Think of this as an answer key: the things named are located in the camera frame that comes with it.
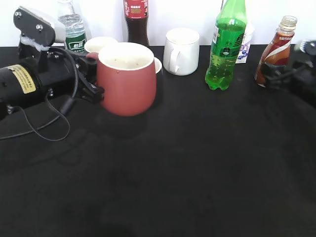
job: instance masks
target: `mug rim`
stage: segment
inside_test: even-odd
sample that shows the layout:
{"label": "mug rim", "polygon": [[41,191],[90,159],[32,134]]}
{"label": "mug rim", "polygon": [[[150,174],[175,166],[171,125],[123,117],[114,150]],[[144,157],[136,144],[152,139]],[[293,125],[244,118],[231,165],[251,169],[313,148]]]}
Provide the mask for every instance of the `mug rim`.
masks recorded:
{"label": "mug rim", "polygon": [[[189,30],[189,31],[191,31],[191,32],[194,32],[194,34],[197,35],[197,39],[196,39],[194,42],[192,42],[192,43],[176,43],[176,42],[174,42],[174,41],[172,41],[172,40],[170,39],[170,34],[171,34],[173,31],[176,31],[176,30]],[[198,42],[199,39],[200,39],[200,35],[199,35],[199,33],[198,33],[196,30],[193,30],[193,29],[191,29],[191,28],[179,27],[179,28],[173,28],[173,29],[169,30],[169,31],[167,32],[167,34],[166,34],[166,39],[167,39],[169,42],[171,42],[171,43],[173,43],[173,44],[175,44],[175,45],[190,45],[190,44],[194,44],[194,43]]]}
{"label": "mug rim", "polygon": [[141,45],[141,44],[138,44],[138,43],[131,43],[131,42],[119,42],[119,43],[117,43],[115,46],[119,47],[120,45],[133,45],[133,46],[135,46],[135,47],[141,47],[141,48],[143,48],[144,50],[146,50],[146,51],[148,52],[148,54],[150,54],[150,58],[151,58],[150,62],[147,63],[146,65],[142,66],[142,67],[131,68],[131,69],[129,69],[129,68],[114,67],[114,66],[112,66],[112,65],[110,65],[110,64],[108,64],[108,63],[106,63],[106,62],[104,62],[104,60],[101,60],[101,59],[100,59],[100,58],[102,58],[102,55],[106,53],[106,50],[109,50],[109,49],[112,50],[113,47],[103,47],[103,48],[100,50],[100,52],[99,52],[99,56],[98,56],[99,61],[100,61],[103,65],[105,65],[106,67],[112,68],[112,69],[115,69],[115,70],[118,70],[118,71],[138,71],[138,70],[141,70],[141,69],[144,69],[144,68],[150,66],[150,65],[155,61],[154,53],[153,53],[149,48],[147,48],[147,47],[145,47],[145,46],[143,46],[143,45]]}
{"label": "mug rim", "polygon": [[84,44],[84,50],[87,51],[88,53],[93,53],[93,52],[91,52],[90,50],[87,50],[87,46],[89,45],[89,42],[92,42],[92,40],[95,40],[95,39],[108,39],[108,40],[111,40],[113,43],[118,43],[118,41],[117,41],[115,38],[110,37],[110,36],[97,36],[97,37],[93,37],[93,38],[89,39],[89,40]]}

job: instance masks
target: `black cable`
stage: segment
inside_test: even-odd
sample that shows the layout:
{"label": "black cable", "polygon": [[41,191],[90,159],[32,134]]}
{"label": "black cable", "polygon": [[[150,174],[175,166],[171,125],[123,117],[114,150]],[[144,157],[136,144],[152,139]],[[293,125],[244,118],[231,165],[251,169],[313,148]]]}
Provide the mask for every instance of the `black cable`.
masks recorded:
{"label": "black cable", "polygon": [[67,123],[67,125],[68,125],[68,131],[67,131],[66,135],[63,136],[62,138],[50,139],[50,138],[44,137],[43,135],[40,134],[39,130],[36,129],[36,128],[32,125],[32,123],[30,122],[29,117],[27,116],[27,114],[26,114],[26,112],[25,112],[24,109],[22,109],[22,108],[19,107],[19,106],[10,107],[10,109],[18,109],[19,111],[21,111],[21,112],[24,114],[25,120],[26,120],[26,122],[29,124],[30,128],[32,129],[32,131],[33,131],[34,133],[36,133],[39,137],[41,137],[41,138],[44,139],[44,140],[50,141],[50,142],[59,142],[59,141],[64,140],[66,137],[68,137],[68,135],[69,135],[69,133],[70,133],[70,123],[69,123],[68,119],[67,119],[61,112],[59,112],[58,109],[56,109],[56,108],[50,103],[50,101],[48,100],[48,95],[49,95],[49,93],[47,93],[46,96],[45,96],[45,102],[46,102],[46,104],[48,105],[48,107],[49,107],[52,111],[54,111],[55,113],[58,114],[58,118],[62,118],[62,119]]}
{"label": "black cable", "polygon": [[74,59],[72,58],[72,56],[70,55],[70,53],[62,48],[56,48],[56,47],[51,47],[49,48],[49,50],[52,49],[52,52],[60,52],[62,53],[72,64],[73,69],[74,69],[74,73],[75,73],[75,85],[74,85],[74,90],[72,93],[72,98],[75,98],[77,92],[78,92],[78,84],[79,84],[79,75],[78,75],[78,69],[76,66],[76,62],[74,61]]}
{"label": "black cable", "polygon": [[[77,91],[78,91],[78,85],[79,85],[79,76],[78,76],[78,70],[77,70],[77,66],[76,66],[76,63],[74,61],[74,59],[72,58],[72,56],[70,55],[70,53],[62,48],[56,48],[56,47],[51,47],[49,48],[49,51],[52,51],[52,52],[60,52],[62,53],[72,64],[73,66],[73,69],[74,69],[74,73],[75,73],[75,85],[74,85],[74,90],[72,92],[72,98],[74,99],[76,94],[77,94]],[[7,140],[7,139],[11,139],[11,138],[16,138],[16,137],[21,137],[21,136],[25,136],[25,135],[28,135],[28,134],[31,134],[35,131],[40,131],[50,125],[52,125],[53,123],[55,123],[58,119],[60,118],[60,116],[57,116],[55,117],[54,119],[52,119],[51,121],[49,121],[48,123],[36,128],[36,129],[33,129],[32,127],[32,130],[30,131],[27,131],[27,132],[22,132],[22,133],[18,133],[18,134],[13,134],[13,135],[8,135],[8,136],[4,136],[4,137],[0,137],[0,141],[2,140]]]}

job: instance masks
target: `yellow warning label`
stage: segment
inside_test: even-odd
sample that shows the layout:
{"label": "yellow warning label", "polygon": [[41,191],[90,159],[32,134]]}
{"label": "yellow warning label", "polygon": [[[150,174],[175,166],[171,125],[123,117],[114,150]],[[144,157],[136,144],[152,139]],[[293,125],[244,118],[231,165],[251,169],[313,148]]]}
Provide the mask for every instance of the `yellow warning label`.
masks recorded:
{"label": "yellow warning label", "polygon": [[7,68],[10,69],[15,77],[18,79],[24,94],[36,91],[34,81],[24,67],[17,64],[9,66]]}

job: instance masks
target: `red bottle label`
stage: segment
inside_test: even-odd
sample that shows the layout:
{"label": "red bottle label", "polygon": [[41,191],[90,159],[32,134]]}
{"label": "red bottle label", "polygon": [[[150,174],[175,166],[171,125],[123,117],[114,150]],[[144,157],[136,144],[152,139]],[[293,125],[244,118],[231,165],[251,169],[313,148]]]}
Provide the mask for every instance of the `red bottle label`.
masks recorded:
{"label": "red bottle label", "polygon": [[130,19],[148,17],[148,0],[124,0],[125,16]]}
{"label": "red bottle label", "polygon": [[264,63],[270,63],[273,65],[286,65],[289,61],[291,40],[294,37],[294,33],[290,36],[283,35],[279,32],[276,33],[273,41],[268,45],[263,52],[255,79],[257,83],[264,86],[266,79],[261,72],[261,67]]}

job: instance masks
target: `bottle label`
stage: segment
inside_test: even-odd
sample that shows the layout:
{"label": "bottle label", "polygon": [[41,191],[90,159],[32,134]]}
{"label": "bottle label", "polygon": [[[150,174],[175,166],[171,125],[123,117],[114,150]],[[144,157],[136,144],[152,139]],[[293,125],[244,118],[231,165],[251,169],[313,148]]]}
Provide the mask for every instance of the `bottle label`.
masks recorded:
{"label": "bottle label", "polygon": [[234,58],[239,54],[245,31],[226,31],[215,26],[212,54],[223,58]]}
{"label": "bottle label", "polygon": [[85,43],[85,33],[81,36],[66,38],[66,48],[74,52],[83,52]]}
{"label": "bottle label", "polygon": [[261,60],[259,62],[257,73],[255,75],[256,82],[263,86],[266,83],[265,76],[262,73],[262,65],[264,63],[270,63],[273,65],[284,66],[288,63],[290,56],[290,46],[293,35],[283,35],[279,32],[276,33],[273,41],[267,46],[262,54]]}
{"label": "bottle label", "polygon": [[130,19],[148,17],[148,0],[124,0],[125,15]]}

